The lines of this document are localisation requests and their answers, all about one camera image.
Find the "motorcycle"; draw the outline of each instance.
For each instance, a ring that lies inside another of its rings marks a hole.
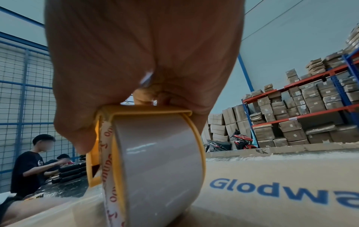
[[[244,149],[255,149],[257,148],[255,145],[252,144],[253,139],[251,137],[242,135],[238,129],[235,130],[231,138],[234,139],[234,144],[236,145],[236,148],[238,150],[244,150]],[[232,150],[232,144],[228,141],[221,142],[221,141],[212,141],[207,140],[208,145],[206,147],[206,152],[211,151],[230,151]]]

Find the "packing tape roll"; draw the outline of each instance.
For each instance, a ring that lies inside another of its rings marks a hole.
[[[204,148],[188,115],[120,114],[99,119],[108,225],[168,225],[194,202],[204,181]]]

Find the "hair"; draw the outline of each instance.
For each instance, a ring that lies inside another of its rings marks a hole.
[[[68,154],[61,154],[56,159],[59,160],[59,159],[69,159],[69,158],[70,156]]]
[[[33,144],[36,145],[37,142],[39,141],[53,141],[55,142],[55,137],[51,136],[51,135],[48,135],[48,134],[41,134],[41,135],[38,135],[36,136],[34,139],[33,139]]]

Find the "metal shelving rack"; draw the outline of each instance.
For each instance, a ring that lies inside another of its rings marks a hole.
[[[320,73],[314,76],[311,76],[310,78],[304,79],[304,80],[300,80],[298,82],[289,84],[284,86],[281,89],[274,89],[272,91],[269,92],[265,92],[263,94],[248,98],[248,99],[244,99],[242,100],[242,104],[245,110],[245,113],[247,115],[247,119],[249,121],[249,125],[251,127],[251,129],[253,130],[255,127],[259,127],[259,126],[263,126],[263,125],[269,125],[269,124],[275,124],[275,123],[280,123],[280,122],[285,122],[288,120],[293,120],[293,119],[300,119],[300,118],[305,118],[305,117],[312,117],[312,116],[317,116],[317,115],[321,115],[321,114],[326,114],[326,113],[332,113],[332,112],[337,112],[337,111],[342,111],[342,110],[346,110],[350,113],[350,117],[353,121],[354,124],[356,124],[359,128],[359,114],[356,112],[356,108],[359,108],[359,104],[355,104],[353,105],[347,94],[345,93],[343,87],[341,86],[338,78],[337,78],[337,74],[344,72],[344,71],[349,71],[351,76],[354,76],[356,78],[356,81],[359,82],[359,70],[358,68],[355,66],[356,64],[359,64],[359,60],[353,62],[352,58],[356,56],[359,57],[359,48],[357,48],[353,53],[351,54],[345,54],[342,56],[342,58],[345,60],[346,65],[342,65],[333,69],[329,69],[328,71],[324,72],[324,73]],[[331,80],[333,81],[336,89],[338,90],[338,93],[340,94],[341,100],[343,102],[344,107],[340,107],[340,108],[336,108],[336,109],[331,109],[331,110],[325,110],[325,111],[320,111],[320,112],[316,112],[316,113],[310,113],[310,114],[305,114],[305,115],[300,115],[297,117],[291,117],[291,118],[287,118],[287,119],[282,119],[282,120],[276,120],[273,122],[266,122],[266,123],[262,123],[262,124],[258,124],[258,125],[253,125],[251,120],[250,120],[250,113],[249,113],[249,108],[248,108],[248,104],[250,103],[254,103],[256,102],[258,99],[263,98],[271,93],[280,91],[280,92],[285,92],[287,91],[289,88],[293,88],[296,86],[302,86],[302,85],[306,85],[308,83],[320,80],[320,79],[325,79],[327,77],[330,77]]]

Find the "hand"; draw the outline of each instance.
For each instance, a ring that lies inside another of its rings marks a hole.
[[[70,162],[70,159],[64,158],[57,161],[58,165],[64,165]]]
[[[244,0],[46,2],[56,130],[80,154],[94,117],[132,93],[135,104],[193,111],[202,131],[239,53]]]

